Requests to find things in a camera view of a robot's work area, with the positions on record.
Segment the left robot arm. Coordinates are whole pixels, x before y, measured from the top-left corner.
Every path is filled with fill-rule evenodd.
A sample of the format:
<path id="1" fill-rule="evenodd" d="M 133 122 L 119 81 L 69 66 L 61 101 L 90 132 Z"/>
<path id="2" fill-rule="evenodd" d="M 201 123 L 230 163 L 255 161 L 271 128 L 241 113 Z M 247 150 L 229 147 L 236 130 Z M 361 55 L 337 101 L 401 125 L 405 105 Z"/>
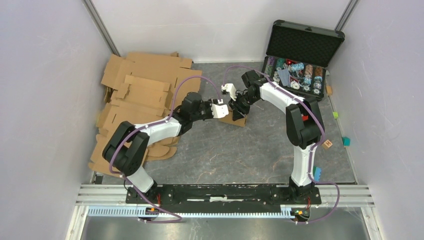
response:
<path id="1" fill-rule="evenodd" d="M 203 100 L 197 92 L 189 92 L 169 116 L 143 124 L 121 122 L 102 151 L 110 167 L 123 175 L 138 189 L 138 197 L 145 204 L 157 198 L 157 184 L 143 168 L 147 148 L 167 138 L 185 134 L 196 121 L 220 119 L 228 115 L 228 107 L 221 99 Z"/>

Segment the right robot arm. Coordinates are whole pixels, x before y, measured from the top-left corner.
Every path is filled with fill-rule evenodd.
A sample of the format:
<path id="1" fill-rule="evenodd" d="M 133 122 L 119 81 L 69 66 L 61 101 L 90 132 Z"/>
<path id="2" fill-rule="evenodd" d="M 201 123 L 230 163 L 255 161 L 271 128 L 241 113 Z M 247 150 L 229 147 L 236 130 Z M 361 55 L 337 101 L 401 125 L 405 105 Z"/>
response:
<path id="1" fill-rule="evenodd" d="M 232 83 L 221 86 L 223 94 L 230 95 L 228 105 L 232 119 L 246 117 L 250 107 L 259 100 L 271 103 L 285 115 L 286 134 L 293 145 L 294 162 L 289 178 L 289 199 L 302 204 L 315 187 L 313 165 L 315 152 L 325 128 L 318 102 L 314 98 L 303 98 L 290 93 L 267 75 L 250 70 L 242 75 L 244 90 L 237 90 Z"/>

